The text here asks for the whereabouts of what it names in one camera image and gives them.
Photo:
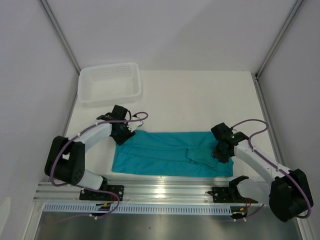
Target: purple cable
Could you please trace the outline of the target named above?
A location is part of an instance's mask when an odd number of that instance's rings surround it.
[[[51,172],[50,172],[50,181],[52,183],[53,186],[55,187],[60,187],[60,186],[63,186],[63,185],[66,185],[67,183],[60,183],[60,184],[57,184],[55,183],[55,179],[54,179],[54,172],[55,172],[55,169],[57,167],[57,163],[59,161],[59,159],[61,158],[63,152],[66,150],[66,148],[74,141],[76,140],[77,138],[79,138],[81,135],[85,134],[87,131],[99,126],[99,125],[102,125],[102,124],[117,124],[117,123],[133,123],[133,122],[140,122],[140,121],[143,121],[143,120],[146,120],[148,117],[149,117],[149,114],[145,111],[139,111],[137,113],[135,113],[133,116],[136,116],[138,114],[145,114],[145,117],[143,118],[139,118],[139,119],[135,119],[135,120],[109,120],[109,121],[101,121],[101,122],[98,122],[96,124],[93,124],[91,126],[88,126],[87,128],[85,128],[84,130],[82,130],[79,134],[77,134],[76,136],[74,136],[73,138],[71,138],[60,150],[60,152],[58,153],[58,155],[56,156],[54,162],[53,162],[53,165],[52,165],[52,168],[51,168]],[[115,196],[116,200],[117,200],[117,204],[115,206],[114,209],[112,209],[111,211],[107,212],[106,214],[104,215],[101,215],[101,216],[97,216],[97,219],[102,219],[102,218],[105,218],[106,216],[108,216],[109,214],[111,214],[112,212],[114,212],[115,210],[117,210],[119,204],[120,204],[120,198],[118,195],[114,194],[113,192],[111,191],[103,191],[103,190],[95,190],[95,189],[91,189],[91,188],[86,188],[87,190],[89,191],[92,191],[92,192],[97,192],[97,193],[105,193],[105,194],[110,194],[110,195],[113,195]],[[70,219],[73,219],[73,218],[77,218],[77,217],[82,217],[82,216],[88,216],[87,214],[77,214],[77,215],[74,215],[74,216],[70,216],[70,217],[67,217],[67,218],[64,218],[62,220],[59,220],[55,223],[62,223],[64,221],[67,221],[67,220],[70,220]]]
[[[66,148],[74,141],[76,140],[77,138],[79,138],[81,135],[85,134],[87,131],[99,126],[99,125],[102,125],[102,124],[118,124],[118,123],[133,123],[133,122],[140,122],[140,121],[143,121],[143,120],[146,120],[148,117],[149,117],[149,114],[146,113],[145,111],[139,111],[137,113],[135,113],[134,115],[137,115],[137,114],[145,114],[145,117],[141,118],[141,119],[135,119],[135,120],[109,120],[109,121],[101,121],[101,122],[98,122],[97,124],[93,124],[91,126],[88,126],[86,129],[82,130],[78,135],[74,136],[73,138],[71,138],[60,150],[60,152],[58,153],[58,155],[56,156],[54,162],[53,162],[53,165],[52,165],[52,168],[51,168],[51,172],[50,172],[50,182],[52,183],[53,186],[55,187],[60,187],[60,186],[63,186],[63,185],[66,185],[67,183],[60,183],[60,184],[57,184],[55,183],[55,179],[54,179],[54,172],[55,172],[55,169],[57,167],[57,163],[59,161],[59,159],[61,158],[63,152],[66,150]]]
[[[269,165],[271,165],[272,167],[274,167],[275,169],[278,169],[278,166],[276,164],[274,164],[272,161],[270,161],[269,159],[267,159],[265,156],[263,156],[259,151],[257,151],[256,149],[254,149],[254,146],[251,142],[252,138],[258,134],[261,134],[263,132],[265,132],[266,130],[268,130],[269,126],[268,126],[268,123],[266,123],[265,121],[263,120],[260,120],[260,119],[247,119],[247,120],[244,120],[244,121],[241,121],[239,123],[237,123],[236,125],[233,125],[231,127],[231,129],[233,129],[234,127],[240,125],[240,124],[243,124],[245,122],[249,122],[249,121],[256,121],[256,122],[260,122],[260,123],[264,123],[265,124],[265,129],[261,130],[261,131],[257,131],[253,134],[250,135],[249,137],[249,140],[248,140],[248,143],[249,143],[249,146],[250,148],[259,156],[261,157],[264,161],[266,161]],[[309,199],[307,197],[307,195],[305,194],[305,192],[303,191],[303,189],[299,186],[299,184],[288,174],[286,173],[284,170],[282,169],[279,169],[279,172],[284,174],[288,179],[290,179],[290,181],[295,185],[295,187],[299,190],[299,192],[301,193],[301,195],[303,196],[305,202],[306,202],[306,205],[307,205],[307,214],[304,215],[304,216],[296,216],[297,218],[299,219],[306,219],[308,218],[310,215],[311,215],[311,205],[310,205],[310,202],[309,202]]]
[[[248,218],[253,217],[253,216],[256,215],[264,206],[265,206],[265,205],[262,204],[261,207],[260,207],[257,211],[255,211],[254,213],[252,213],[252,214],[249,215],[249,216],[246,216],[245,218],[248,219]]]
[[[117,194],[114,194],[114,193],[111,192],[111,191],[95,190],[95,189],[91,189],[91,188],[85,188],[85,189],[88,190],[88,191],[92,191],[92,192],[97,192],[97,193],[104,193],[104,194],[113,195],[113,196],[115,196],[116,201],[117,201],[116,206],[114,207],[114,209],[112,209],[111,211],[108,211],[107,213],[105,213],[105,214],[103,214],[103,215],[101,215],[101,216],[93,216],[93,215],[92,215],[92,216],[91,216],[92,218],[94,218],[94,219],[103,219],[103,218],[105,218],[106,216],[108,216],[108,215],[110,215],[111,213],[113,213],[115,210],[117,210],[117,208],[118,208],[118,206],[119,206],[119,204],[120,204],[120,198],[119,198],[119,196],[118,196]],[[59,224],[59,223],[62,223],[62,222],[65,222],[65,221],[68,221],[68,220],[71,220],[71,219],[75,219],[75,218],[78,218],[78,217],[84,217],[84,216],[90,217],[90,214],[81,213],[81,214],[69,216],[69,217],[63,218],[63,219],[61,219],[61,220],[55,221],[55,222],[53,222],[52,224]]]

